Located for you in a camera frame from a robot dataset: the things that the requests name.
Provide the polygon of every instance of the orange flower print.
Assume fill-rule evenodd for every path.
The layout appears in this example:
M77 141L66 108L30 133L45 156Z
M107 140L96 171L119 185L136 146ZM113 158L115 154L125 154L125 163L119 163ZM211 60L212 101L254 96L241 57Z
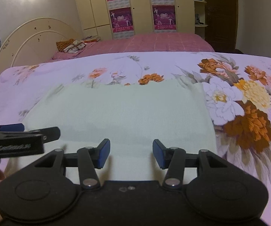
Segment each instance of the orange flower print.
M139 79L140 85L146 85L149 81L154 82L162 82L164 80L164 76L160 76L158 74L145 75L142 79Z
M251 101L237 103L244 109L245 115L236 116L225 124L224 132L229 137L236 137L237 145L242 149L253 148L256 152L262 152L271 141L271 124L267 114L258 110Z
M210 73L215 76L221 75L228 77L225 70L232 73L237 73L237 70L233 69L229 64L219 62L215 59L203 59L201 60L201 63L198 64L198 66L201 68L200 73Z
M88 78L95 79L95 78L101 76L102 74L104 74L106 71L107 71L106 68L94 69L93 72L88 75Z
M19 76L18 80L16 81L15 85L18 85L20 82L24 82L33 72L35 69L38 68L40 64L31 65L31 66L24 66L15 71L13 75Z
M245 67L245 73L249 74L249 79L253 81L260 81L264 86L267 85L266 82L266 72L260 70L257 67L254 67L253 65Z

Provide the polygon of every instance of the floral bedspread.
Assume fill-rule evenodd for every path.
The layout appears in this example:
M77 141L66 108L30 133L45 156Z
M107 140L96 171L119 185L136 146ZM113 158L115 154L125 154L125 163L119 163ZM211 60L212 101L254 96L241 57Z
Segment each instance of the floral bedspread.
M271 225L271 58L135 52L14 67L0 76L0 124L21 122L47 91L59 85L128 87L181 76L203 84L218 155L267 186L270 198L262 219Z

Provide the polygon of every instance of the metal screw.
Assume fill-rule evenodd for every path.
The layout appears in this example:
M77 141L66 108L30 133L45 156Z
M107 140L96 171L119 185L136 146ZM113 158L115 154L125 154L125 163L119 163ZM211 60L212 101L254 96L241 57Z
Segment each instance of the metal screw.
M87 178L83 180L83 184L87 187L93 187L98 184L98 181L93 178Z
M166 179L165 184L174 187L180 184L180 180L177 178L168 178Z

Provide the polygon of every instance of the cream headboard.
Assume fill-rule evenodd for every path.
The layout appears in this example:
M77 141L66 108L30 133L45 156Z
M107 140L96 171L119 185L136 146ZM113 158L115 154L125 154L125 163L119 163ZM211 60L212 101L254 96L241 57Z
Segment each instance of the cream headboard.
M80 40L66 23L53 18L37 18L18 27L0 48L0 74L15 66L35 65L50 59L57 51L56 42Z

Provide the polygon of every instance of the wardrobe door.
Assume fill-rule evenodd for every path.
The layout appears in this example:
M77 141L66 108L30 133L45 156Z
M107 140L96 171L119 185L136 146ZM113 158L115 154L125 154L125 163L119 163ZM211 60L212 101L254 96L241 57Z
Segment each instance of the wardrobe door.
M88 37L88 36L91 36L91 35L92 35L92 36L98 35L96 27L95 27L95 28L91 28L91 29L84 30L84 31L83 31L83 34L84 34L84 38L86 38L86 37Z
M91 0L91 6L96 26L109 25L110 21L106 0Z
M130 0L135 34L153 32L150 0Z
M175 0L177 31L195 33L194 0Z
M76 4L82 29L85 30L95 27L94 15L91 9L91 0L76 0Z
M104 25L97 27L98 36L101 40L112 40L112 33L110 25Z

